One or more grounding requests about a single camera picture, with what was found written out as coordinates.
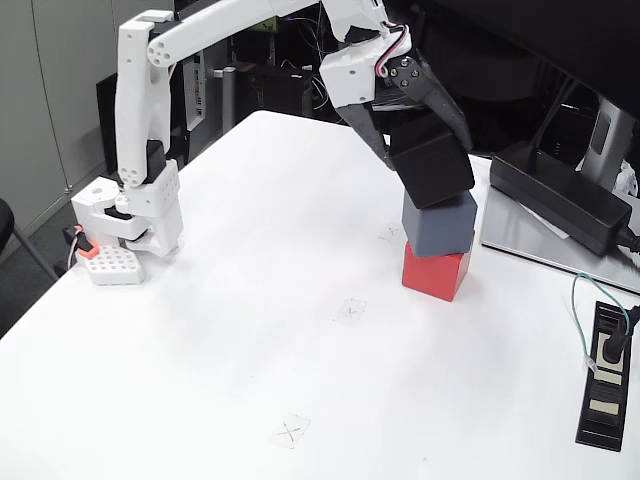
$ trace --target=power strip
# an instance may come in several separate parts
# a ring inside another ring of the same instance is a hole
[[[596,302],[591,358],[596,362],[598,371],[594,374],[589,370],[587,374],[576,435],[576,443],[614,452],[622,449],[631,370],[631,339],[622,359],[615,365],[607,362],[602,352],[605,340],[618,328],[618,323],[624,321],[618,307]]]

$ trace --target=computer tower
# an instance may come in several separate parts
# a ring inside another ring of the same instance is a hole
[[[257,110],[313,116],[313,73],[236,62],[236,122]]]

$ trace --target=white connector block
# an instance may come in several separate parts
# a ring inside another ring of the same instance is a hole
[[[77,258],[96,285],[139,285],[144,280],[136,255],[121,247],[108,245],[90,260],[81,255]]]

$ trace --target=office chair leg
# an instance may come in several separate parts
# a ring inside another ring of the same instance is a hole
[[[44,272],[53,280],[57,282],[59,277],[56,275],[56,272],[53,271],[53,268],[47,263],[47,261],[40,255],[40,252],[36,250],[33,244],[29,241],[26,235],[17,227],[13,227],[13,234],[16,236],[18,241],[22,244],[22,246],[29,252],[29,255],[36,261],[40,268],[44,270]]]

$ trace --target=power adapter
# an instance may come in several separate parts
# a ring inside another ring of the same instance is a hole
[[[628,227],[629,204],[525,142],[495,155],[490,179],[597,255],[615,245],[640,249],[640,239]]]

